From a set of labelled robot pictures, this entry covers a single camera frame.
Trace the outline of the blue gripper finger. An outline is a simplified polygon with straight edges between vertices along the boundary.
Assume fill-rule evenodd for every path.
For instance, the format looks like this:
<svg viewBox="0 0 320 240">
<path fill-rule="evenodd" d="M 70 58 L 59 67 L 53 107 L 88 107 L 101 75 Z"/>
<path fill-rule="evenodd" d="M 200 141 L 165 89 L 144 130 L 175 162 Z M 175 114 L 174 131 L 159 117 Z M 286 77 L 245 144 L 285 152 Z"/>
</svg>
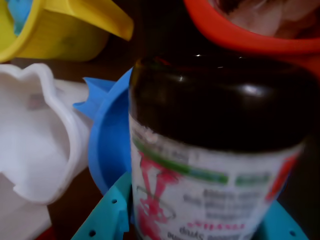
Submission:
<svg viewBox="0 0 320 240">
<path fill-rule="evenodd" d="M 132 176 L 124 173 L 107 191 L 72 237 L 73 240 L 122 240 L 130 231 Z"/>
<path fill-rule="evenodd" d="M 258 228 L 259 240 L 308 240 L 301 227 L 274 201 Z"/>
</svg>

